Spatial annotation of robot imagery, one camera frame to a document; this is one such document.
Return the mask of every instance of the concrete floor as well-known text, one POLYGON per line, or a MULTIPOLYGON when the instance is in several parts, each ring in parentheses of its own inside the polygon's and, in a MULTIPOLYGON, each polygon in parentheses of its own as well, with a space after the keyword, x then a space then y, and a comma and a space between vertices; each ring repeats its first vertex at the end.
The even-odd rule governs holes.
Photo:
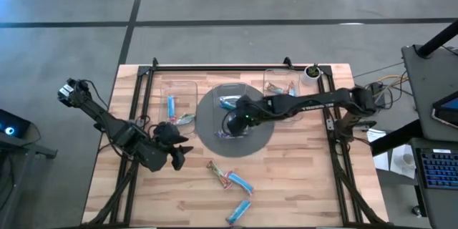
MULTIPOLYGON (((134 0, 0 0, 1 22, 128 21, 134 0)), ((458 0, 142 0, 138 21, 204 19, 408 19, 450 18, 458 0)), ((349 63, 354 75, 400 62, 402 46, 422 44, 448 24, 224 26, 136 28, 128 64, 349 63)), ((0 29, 0 108, 36 123, 41 143, 59 149, 37 160, 14 228, 78 225, 100 133, 81 111, 56 99, 68 77, 91 79, 109 99, 124 27, 0 29)), ((449 45, 458 46, 454 40, 449 45)), ((357 77, 367 84, 402 65, 357 77)), ((404 95, 374 117, 377 129, 395 130, 416 119, 404 95)), ((429 227, 410 214, 411 185, 380 173, 390 221, 429 227)))

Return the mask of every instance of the wooden tabletop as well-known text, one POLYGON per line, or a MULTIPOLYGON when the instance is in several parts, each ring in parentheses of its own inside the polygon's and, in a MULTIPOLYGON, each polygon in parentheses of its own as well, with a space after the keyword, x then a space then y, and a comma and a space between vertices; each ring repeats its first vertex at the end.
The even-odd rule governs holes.
MULTIPOLYGON (((354 86, 348 64, 331 66, 337 89, 354 86)), ((109 108, 117 118, 128 119, 137 68, 138 65, 121 65, 117 73, 109 108)), ((157 123, 161 83, 183 80, 197 83, 198 100, 217 84, 245 82, 260 91, 263 89, 262 72, 155 72, 148 112, 151 123, 157 123)), ((144 92, 145 84, 142 83, 141 92, 144 92)), ((302 95, 318 93, 317 85, 300 85, 302 95)), ((137 115, 142 99, 141 94, 137 115)), ((107 143, 104 136, 100 144, 107 143)), ((131 226, 228 226, 225 218, 247 195, 238 186, 224 191, 214 174, 205 168, 210 160, 224 171, 236 172, 255 188, 249 198, 251 207, 236 225, 304 227, 342 224, 320 110, 303 112, 302 119, 297 122, 277 122, 269 143, 247 157, 216 155, 197 135, 191 135, 183 145, 193 146, 194 150, 186 154, 181 171, 174 171, 170 162, 159 172, 150 172, 140 166, 131 226)), ((369 146, 353 141, 350 156, 359 191, 376 214, 388 220, 369 146)), ((120 158, 110 148, 98 154, 83 222, 91 220, 113 193, 119 165, 120 158)), ((127 191, 122 198, 121 219, 126 194, 127 191)), ((346 202, 352 218, 348 192, 346 202)))

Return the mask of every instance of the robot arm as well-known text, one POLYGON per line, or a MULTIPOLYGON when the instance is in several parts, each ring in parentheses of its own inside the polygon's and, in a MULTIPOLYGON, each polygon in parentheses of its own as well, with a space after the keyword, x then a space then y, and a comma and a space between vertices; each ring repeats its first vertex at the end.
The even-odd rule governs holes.
POLYGON ((362 117, 376 112, 374 98, 369 90, 362 87, 353 89, 337 89, 335 92, 292 97, 279 94, 253 101, 249 96, 242 96, 231 112, 235 118, 228 121, 227 126, 232 135, 238 136, 248 126, 256 126, 262 122, 284 120, 299 112, 323 109, 325 107, 343 107, 348 113, 338 121, 341 132, 347 133, 362 117))
POLYGON ((174 144, 187 141, 180 136, 176 126, 161 122, 150 137, 134 122, 117 119, 103 107, 92 100, 89 87, 84 80, 68 79, 58 94, 60 102, 68 107, 80 108, 95 122, 95 127, 107 133, 110 144, 118 147, 123 153, 137 158, 151 172, 160 170, 167 162, 167 155, 173 157, 175 170, 181 169, 185 162, 185 153, 193 147, 174 147, 174 144))

